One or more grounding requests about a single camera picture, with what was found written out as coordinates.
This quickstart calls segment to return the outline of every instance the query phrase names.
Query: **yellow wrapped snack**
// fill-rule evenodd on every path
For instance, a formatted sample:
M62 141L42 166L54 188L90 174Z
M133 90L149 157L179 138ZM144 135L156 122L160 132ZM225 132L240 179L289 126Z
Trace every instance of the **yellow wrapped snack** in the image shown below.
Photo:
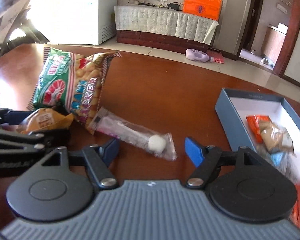
M51 108L40 108L24 119L17 131L29 133L40 130L68 129L73 119L73 114L64 116Z

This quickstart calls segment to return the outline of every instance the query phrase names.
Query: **white patterned cloth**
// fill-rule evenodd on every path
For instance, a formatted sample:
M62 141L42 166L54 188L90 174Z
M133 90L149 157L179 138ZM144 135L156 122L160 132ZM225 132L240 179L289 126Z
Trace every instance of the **white patterned cloth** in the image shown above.
M210 45L217 21L175 11L141 5L115 6L117 30L176 36Z

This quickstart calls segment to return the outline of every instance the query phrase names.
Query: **white candy ball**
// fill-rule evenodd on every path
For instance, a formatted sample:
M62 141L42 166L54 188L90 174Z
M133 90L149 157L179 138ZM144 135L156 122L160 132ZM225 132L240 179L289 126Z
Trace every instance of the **white candy ball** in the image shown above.
M153 135L149 138L148 147L150 151L154 151L157 154L161 154L165 149L167 142L160 135Z

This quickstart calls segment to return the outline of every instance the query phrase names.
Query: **orange box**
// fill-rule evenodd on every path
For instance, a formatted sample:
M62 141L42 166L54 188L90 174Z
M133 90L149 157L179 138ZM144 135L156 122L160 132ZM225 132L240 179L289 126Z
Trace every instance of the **orange box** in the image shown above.
M222 0L185 0L183 12L218 20Z

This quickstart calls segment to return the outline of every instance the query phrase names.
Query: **open box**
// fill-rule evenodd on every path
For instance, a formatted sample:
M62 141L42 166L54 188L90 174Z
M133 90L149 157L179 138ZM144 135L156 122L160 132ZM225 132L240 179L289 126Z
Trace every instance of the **open box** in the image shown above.
M237 151L239 146L248 146L256 151L257 142L246 116L268 115L273 122L287 128L294 152L300 160L300 117L284 97L223 88L215 110L233 151Z

